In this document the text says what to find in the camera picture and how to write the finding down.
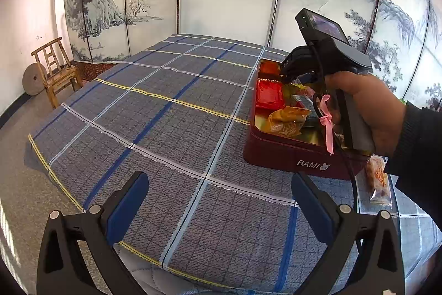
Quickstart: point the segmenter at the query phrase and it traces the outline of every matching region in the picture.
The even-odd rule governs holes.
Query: hand
[[[392,156],[401,135],[405,105],[373,75],[339,71],[325,77],[328,89],[342,89],[353,96],[357,110],[371,128],[376,154]],[[336,124],[340,116],[331,111]]]

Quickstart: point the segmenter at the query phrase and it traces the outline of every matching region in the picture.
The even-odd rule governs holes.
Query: floor
[[[72,88],[67,87],[57,96],[61,102],[72,93]],[[0,129],[2,257],[6,255],[30,294],[36,293],[38,253],[49,213],[54,209],[65,215],[78,212],[50,182],[29,145],[29,132],[51,111],[46,93],[41,92],[29,99]],[[87,245],[80,242],[80,246],[97,287],[110,293]]]

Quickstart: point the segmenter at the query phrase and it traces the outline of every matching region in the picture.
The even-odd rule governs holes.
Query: ribbon bow
[[[333,154],[333,126],[332,123],[332,115],[328,111],[327,104],[325,103],[330,99],[330,95],[326,94],[322,97],[321,102],[319,103],[319,108],[324,113],[324,116],[319,118],[321,125],[325,126],[325,144],[327,146],[327,151]]]

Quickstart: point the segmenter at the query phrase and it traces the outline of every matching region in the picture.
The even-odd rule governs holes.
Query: rabbit logo
[[[319,168],[319,170],[327,170],[328,169],[328,167],[330,166],[330,164],[322,164],[322,166]]]

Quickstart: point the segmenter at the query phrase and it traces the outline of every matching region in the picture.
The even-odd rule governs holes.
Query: red box
[[[261,74],[258,73],[252,99],[251,118],[246,145],[243,151],[244,160],[249,164],[284,171],[304,171],[310,175],[323,178],[349,180],[348,171],[341,152],[335,149],[330,155],[325,146],[308,143],[298,139],[289,139],[262,132],[256,127],[255,118],[258,113],[263,119],[272,111],[256,107],[256,88]],[[344,151],[353,174],[359,173],[365,167],[368,155],[353,151]]]

